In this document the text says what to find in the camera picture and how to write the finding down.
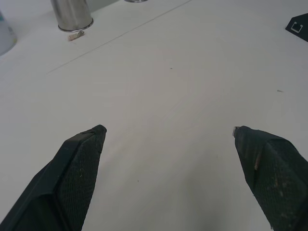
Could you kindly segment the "silver metal cylinder cup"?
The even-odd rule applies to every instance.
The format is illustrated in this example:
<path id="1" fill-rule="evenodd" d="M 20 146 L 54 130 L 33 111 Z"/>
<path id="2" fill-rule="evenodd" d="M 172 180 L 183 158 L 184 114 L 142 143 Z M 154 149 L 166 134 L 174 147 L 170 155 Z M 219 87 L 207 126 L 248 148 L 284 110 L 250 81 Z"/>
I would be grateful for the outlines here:
<path id="1" fill-rule="evenodd" d="M 86 0 L 50 1 L 61 31 L 78 32 L 93 24 L 94 20 Z"/>

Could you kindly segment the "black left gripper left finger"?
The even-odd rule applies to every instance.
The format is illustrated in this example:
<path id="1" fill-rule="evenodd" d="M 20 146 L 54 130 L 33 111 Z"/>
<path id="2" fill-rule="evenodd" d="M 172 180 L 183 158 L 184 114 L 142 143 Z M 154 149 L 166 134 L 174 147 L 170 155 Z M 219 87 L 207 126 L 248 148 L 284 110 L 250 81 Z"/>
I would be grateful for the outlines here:
<path id="1" fill-rule="evenodd" d="M 81 231 L 94 193 L 107 129 L 67 139 L 30 181 L 0 231 Z"/>

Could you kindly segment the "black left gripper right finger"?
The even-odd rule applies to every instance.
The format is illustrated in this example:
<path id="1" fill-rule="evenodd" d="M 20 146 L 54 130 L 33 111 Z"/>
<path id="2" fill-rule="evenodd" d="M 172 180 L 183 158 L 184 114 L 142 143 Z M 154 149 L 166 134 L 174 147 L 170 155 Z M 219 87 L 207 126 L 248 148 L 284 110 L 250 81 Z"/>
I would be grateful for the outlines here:
<path id="1" fill-rule="evenodd" d="M 268 132 L 241 126 L 233 136 L 246 183 L 273 231 L 308 231 L 308 161 Z"/>

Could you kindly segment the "white plastic container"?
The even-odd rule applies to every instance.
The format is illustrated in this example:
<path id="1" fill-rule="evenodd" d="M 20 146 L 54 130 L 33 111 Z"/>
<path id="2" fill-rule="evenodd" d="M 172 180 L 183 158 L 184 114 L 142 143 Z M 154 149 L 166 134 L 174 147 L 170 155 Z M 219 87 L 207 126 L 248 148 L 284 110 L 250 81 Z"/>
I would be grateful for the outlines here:
<path id="1" fill-rule="evenodd" d="M 17 43 L 17 36 L 0 11 L 0 56 L 7 53 Z"/>

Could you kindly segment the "black marker tag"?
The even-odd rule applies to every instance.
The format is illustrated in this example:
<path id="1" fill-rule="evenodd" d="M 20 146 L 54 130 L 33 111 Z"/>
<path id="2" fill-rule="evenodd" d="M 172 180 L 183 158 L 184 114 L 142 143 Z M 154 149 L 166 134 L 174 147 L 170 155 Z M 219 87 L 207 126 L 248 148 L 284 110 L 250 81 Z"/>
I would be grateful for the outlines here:
<path id="1" fill-rule="evenodd" d="M 285 30 L 308 42 L 308 13 L 293 17 Z"/>

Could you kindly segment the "small beige scrap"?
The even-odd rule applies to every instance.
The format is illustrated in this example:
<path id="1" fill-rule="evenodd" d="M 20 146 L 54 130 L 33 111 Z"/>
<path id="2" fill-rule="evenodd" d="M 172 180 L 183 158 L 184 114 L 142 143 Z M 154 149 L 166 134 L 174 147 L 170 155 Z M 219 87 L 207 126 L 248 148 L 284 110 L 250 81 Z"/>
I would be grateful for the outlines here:
<path id="1" fill-rule="evenodd" d="M 79 31 L 78 33 L 71 34 L 68 36 L 68 41 L 73 41 L 76 40 L 82 36 L 84 36 L 85 32 L 84 31 Z"/>

